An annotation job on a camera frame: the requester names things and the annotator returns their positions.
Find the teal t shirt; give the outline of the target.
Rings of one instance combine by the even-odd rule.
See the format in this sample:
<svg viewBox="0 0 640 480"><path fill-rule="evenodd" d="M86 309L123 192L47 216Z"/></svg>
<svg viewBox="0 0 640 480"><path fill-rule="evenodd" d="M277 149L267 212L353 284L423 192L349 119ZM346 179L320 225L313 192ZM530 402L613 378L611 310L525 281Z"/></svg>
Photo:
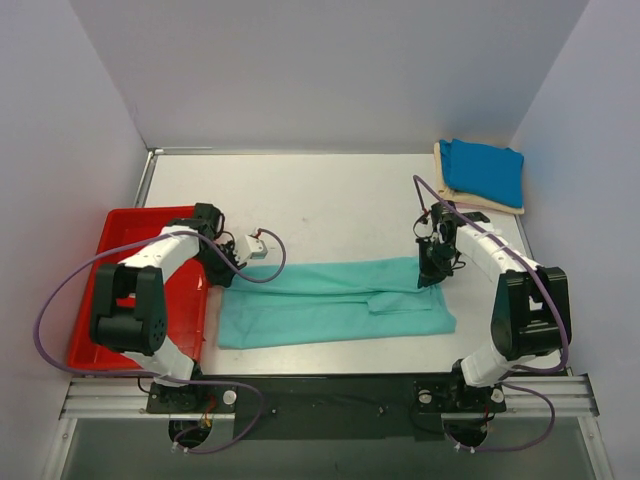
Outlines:
<svg viewBox="0 0 640 480"><path fill-rule="evenodd" d="M418 260L396 257L293 264L274 280L234 281L222 299L217 343L255 349L451 334L441 289L417 285Z"/></svg>

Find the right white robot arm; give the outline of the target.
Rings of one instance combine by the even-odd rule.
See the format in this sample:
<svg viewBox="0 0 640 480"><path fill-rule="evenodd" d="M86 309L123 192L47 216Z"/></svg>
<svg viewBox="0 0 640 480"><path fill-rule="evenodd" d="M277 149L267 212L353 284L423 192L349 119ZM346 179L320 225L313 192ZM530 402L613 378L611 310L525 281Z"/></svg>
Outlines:
<svg viewBox="0 0 640 480"><path fill-rule="evenodd" d="M451 202L435 203L417 221L431 233L418 235L417 286L427 288L451 277L462 256L495 285L490 340L456 368L446 385L458 409L469 409L514 370L527 370L536 357L558 351L567 363L572 339L568 279L559 267L544 267L512 248L482 212L460 213Z"/></svg>

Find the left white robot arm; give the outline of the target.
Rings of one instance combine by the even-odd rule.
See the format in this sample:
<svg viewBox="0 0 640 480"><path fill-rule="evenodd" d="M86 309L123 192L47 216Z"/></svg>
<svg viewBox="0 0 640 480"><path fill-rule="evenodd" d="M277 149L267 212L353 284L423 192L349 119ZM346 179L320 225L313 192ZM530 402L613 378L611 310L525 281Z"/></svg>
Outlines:
<svg viewBox="0 0 640 480"><path fill-rule="evenodd" d="M224 230L225 216L217 207L198 203L189 218L177 218L160 238L117 264L98 267L94 276L89 337L97 345L120 353L171 388L170 400L184 412L199 409L206 388L194 378L197 361L168 336L165 283L187 261L197 261L209 284L229 287L242 268L235 242L211 247Z"/></svg>

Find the red plastic bin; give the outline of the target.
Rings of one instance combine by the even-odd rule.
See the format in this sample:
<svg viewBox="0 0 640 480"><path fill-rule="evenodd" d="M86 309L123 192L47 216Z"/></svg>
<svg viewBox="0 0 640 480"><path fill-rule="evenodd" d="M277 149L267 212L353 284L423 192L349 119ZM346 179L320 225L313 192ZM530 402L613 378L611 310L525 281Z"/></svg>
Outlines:
<svg viewBox="0 0 640 480"><path fill-rule="evenodd" d="M106 216L97 251L102 253L125 244L155 237L171 220L188 218L193 214L192 206L115 209ZM117 263L135 252L131 250L113 254L91 267L70 339L68 366L91 371L138 368L134 361L93 343L89 335L94 274L97 268L105 263ZM165 284L169 320L168 337L184 354L195 360L201 357L204 342L208 290L209 283L204 269L195 260L183 264Z"/></svg>

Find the folded pink t shirt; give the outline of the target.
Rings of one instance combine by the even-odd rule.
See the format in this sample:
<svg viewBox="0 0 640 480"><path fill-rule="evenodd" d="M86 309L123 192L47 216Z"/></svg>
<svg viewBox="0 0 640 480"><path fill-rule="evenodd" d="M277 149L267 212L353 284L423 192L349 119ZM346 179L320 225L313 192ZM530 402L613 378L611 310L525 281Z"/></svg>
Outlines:
<svg viewBox="0 0 640 480"><path fill-rule="evenodd" d="M466 202L455 202L453 200L446 200L445 203L453 206L454 208L458 209L458 210L481 210L481 209L485 209L485 208L489 208L486 207L484 205L476 205L473 203L466 203Z"/></svg>

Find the folded beige t shirt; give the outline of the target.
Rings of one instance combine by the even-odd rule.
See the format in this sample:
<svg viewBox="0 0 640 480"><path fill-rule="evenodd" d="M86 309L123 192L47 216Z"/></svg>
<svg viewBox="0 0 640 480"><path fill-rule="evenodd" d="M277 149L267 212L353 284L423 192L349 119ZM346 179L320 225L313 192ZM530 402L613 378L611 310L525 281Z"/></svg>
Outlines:
<svg viewBox="0 0 640 480"><path fill-rule="evenodd" d="M452 189L445 183L444 174L443 174L443 164L442 164L442 158L441 158L441 147L439 142L434 143L433 155L434 155L434 163L435 163L436 191L445 200L453 200L455 202L466 202L466 203L473 203L476 205L484 205L486 207L489 207L485 209L491 209L491 210L495 210L495 211L499 211L499 212L503 212L511 215L523 215L525 213L525 209L523 207L520 207L520 208L510 207L478 195Z"/></svg>

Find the folded blue t shirt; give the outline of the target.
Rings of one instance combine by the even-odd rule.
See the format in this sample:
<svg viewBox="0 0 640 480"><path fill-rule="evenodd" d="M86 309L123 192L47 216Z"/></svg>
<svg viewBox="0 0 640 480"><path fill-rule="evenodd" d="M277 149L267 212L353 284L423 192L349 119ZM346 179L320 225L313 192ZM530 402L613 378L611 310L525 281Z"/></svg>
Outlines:
<svg viewBox="0 0 640 480"><path fill-rule="evenodd" d="M459 139L440 140L438 144L447 187L511 208L524 206L521 153Z"/></svg>

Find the aluminium frame rail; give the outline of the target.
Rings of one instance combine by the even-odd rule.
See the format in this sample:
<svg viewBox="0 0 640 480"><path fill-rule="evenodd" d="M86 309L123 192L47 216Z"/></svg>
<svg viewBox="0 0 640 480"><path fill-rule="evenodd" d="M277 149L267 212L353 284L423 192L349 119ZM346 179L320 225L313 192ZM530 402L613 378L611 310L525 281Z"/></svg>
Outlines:
<svg viewBox="0 0 640 480"><path fill-rule="evenodd" d="M542 418L548 413L545 396L553 403L558 417L597 417L599 409L586 376L516 377L516 387L505 393L506 414ZM67 390L60 417L69 419L187 419L198 413L154 414L147 411L148 395L132 378L78 378Z"/></svg>

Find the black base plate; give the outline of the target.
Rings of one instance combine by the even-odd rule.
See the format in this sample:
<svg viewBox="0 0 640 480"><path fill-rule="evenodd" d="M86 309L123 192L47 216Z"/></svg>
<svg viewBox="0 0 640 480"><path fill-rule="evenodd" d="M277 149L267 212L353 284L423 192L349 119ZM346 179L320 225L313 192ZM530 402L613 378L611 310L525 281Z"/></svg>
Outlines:
<svg viewBox="0 0 640 480"><path fill-rule="evenodd" d="M506 403L501 388L470 387L453 372L201 376L152 383L146 410L199 425L192 443L224 414L248 440L438 440L447 427L481 432Z"/></svg>

